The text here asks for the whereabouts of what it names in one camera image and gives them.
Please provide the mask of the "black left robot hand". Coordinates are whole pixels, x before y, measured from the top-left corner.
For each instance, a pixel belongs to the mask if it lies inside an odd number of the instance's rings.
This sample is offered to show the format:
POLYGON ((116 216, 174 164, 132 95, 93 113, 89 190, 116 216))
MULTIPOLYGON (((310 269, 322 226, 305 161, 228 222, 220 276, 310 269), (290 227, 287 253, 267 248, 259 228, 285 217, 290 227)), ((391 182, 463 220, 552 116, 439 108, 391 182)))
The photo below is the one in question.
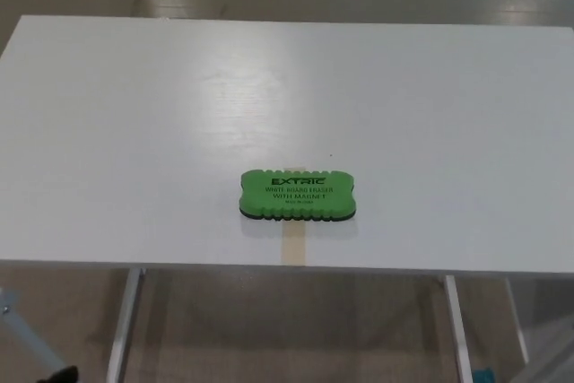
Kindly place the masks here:
POLYGON ((65 367, 50 376, 37 380, 37 383, 78 383, 80 381, 79 370, 76 366, 65 367))

